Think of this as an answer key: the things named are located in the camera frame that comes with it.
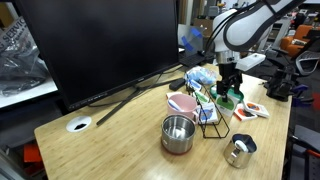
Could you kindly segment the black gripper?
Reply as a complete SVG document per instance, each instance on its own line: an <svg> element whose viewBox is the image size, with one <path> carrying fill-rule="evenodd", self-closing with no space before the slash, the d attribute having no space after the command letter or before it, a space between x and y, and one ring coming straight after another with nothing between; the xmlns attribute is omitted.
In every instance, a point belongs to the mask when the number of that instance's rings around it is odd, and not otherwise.
<svg viewBox="0 0 320 180"><path fill-rule="evenodd" d="M227 91L231 86L234 86L235 94L240 94L240 84L242 83L242 73L235 68L235 63L220 64L219 74L222 77L221 81L217 82L217 93L222 97L223 102L228 101Z"/></svg>

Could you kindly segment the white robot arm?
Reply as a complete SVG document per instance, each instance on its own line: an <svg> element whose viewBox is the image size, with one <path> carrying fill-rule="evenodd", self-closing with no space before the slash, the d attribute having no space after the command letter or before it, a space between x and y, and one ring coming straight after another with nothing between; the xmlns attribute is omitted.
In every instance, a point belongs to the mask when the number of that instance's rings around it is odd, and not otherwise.
<svg viewBox="0 0 320 180"><path fill-rule="evenodd" d="M217 94L228 101L228 90L234 87L239 93L242 72L236 68L236 54L253 47L267 29L305 0L256 0L247 7L230 9L213 20L213 31L206 45L206 52L214 44L214 53L221 81L217 82Z"/></svg>

